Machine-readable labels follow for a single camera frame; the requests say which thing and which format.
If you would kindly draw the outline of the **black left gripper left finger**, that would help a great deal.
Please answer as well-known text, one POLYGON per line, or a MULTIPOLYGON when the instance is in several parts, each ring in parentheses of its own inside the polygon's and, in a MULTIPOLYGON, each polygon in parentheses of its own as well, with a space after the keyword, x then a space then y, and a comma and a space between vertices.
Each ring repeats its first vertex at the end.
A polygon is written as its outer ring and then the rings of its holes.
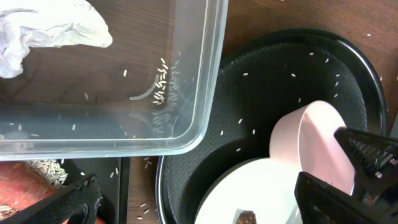
POLYGON ((2 224, 95 224, 102 199, 98 178, 83 176, 57 193, 3 220, 2 224))

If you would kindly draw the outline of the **white plate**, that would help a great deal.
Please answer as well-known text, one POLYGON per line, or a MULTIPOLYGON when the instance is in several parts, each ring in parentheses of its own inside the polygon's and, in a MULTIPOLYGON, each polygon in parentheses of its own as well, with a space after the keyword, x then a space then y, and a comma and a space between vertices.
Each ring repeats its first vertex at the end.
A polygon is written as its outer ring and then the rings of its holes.
POLYGON ((298 171, 270 158, 250 159, 221 175, 208 189, 195 224, 237 223, 254 214, 258 224, 302 223, 295 199, 298 171))

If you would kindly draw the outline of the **orange carrot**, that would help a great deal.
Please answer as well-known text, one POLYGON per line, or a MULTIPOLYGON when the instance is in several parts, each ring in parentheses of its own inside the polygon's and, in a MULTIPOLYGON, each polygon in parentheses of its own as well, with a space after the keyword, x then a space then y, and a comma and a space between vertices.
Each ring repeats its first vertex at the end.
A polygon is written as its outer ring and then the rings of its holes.
MULTIPOLYGON (((20 212, 58 191, 23 163, 1 162, 1 204, 20 212)), ((95 223, 104 221, 96 214, 95 223)))

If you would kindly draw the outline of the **white tissue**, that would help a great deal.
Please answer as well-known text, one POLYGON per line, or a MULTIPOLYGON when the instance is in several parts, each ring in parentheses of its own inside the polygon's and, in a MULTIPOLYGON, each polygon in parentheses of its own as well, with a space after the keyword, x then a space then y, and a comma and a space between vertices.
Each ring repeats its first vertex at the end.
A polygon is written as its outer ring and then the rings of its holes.
POLYGON ((1 0, 1 77, 22 74, 30 49, 113 42, 100 13, 86 0, 1 0))

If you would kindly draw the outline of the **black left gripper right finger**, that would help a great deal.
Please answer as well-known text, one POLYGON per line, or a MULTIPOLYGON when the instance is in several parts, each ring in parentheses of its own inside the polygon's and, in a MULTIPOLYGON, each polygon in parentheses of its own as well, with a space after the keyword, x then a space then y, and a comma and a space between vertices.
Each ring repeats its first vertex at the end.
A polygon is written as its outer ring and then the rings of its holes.
POLYGON ((300 172, 295 198, 303 224, 397 224, 397 140, 348 128, 334 137, 354 167, 353 194, 300 172))

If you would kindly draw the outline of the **pink bowl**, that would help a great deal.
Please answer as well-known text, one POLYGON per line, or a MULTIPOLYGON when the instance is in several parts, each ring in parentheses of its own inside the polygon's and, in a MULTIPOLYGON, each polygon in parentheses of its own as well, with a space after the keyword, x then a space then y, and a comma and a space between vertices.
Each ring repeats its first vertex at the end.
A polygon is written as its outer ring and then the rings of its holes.
POLYGON ((345 122, 325 101, 314 101, 283 117, 274 126, 270 158, 291 164, 351 195, 355 170, 334 137, 345 122))

